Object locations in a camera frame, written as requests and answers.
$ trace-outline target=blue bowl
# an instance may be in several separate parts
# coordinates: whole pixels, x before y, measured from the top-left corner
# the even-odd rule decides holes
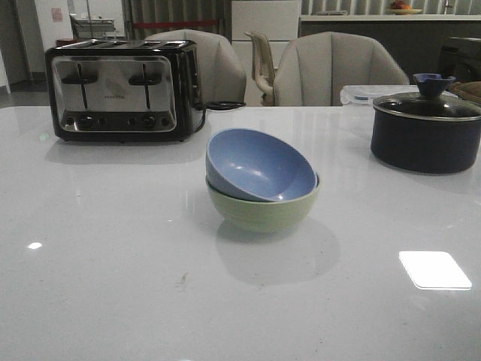
[[[263,132],[225,129],[207,143],[208,182],[227,196],[278,202],[305,196],[317,185],[309,162],[293,147]]]

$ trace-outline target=floor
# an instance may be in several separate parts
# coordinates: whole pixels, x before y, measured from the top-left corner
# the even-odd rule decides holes
[[[20,105],[50,105],[46,81],[23,81],[10,85],[10,94],[0,94],[0,108]]]

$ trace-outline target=curtain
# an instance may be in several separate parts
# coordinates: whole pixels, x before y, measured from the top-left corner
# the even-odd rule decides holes
[[[123,0],[129,33],[144,39],[158,32],[191,28],[224,35],[228,0]]]

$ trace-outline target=toaster lever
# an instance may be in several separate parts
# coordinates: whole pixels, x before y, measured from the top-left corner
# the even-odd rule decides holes
[[[97,77],[64,77],[62,79],[62,83],[64,84],[76,84],[76,85],[85,85],[95,83],[97,81]]]
[[[151,79],[143,79],[142,77],[131,77],[129,79],[129,84],[134,86],[149,86],[149,85],[157,85],[160,83],[160,77],[154,77]]]

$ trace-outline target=blue lid handle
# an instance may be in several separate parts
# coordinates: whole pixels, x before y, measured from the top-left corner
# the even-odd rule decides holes
[[[418,73],[413,76],[419,92],[426,98],[437,98],[456,79],[455,77],[443,78],[441,74],[435,73]]]

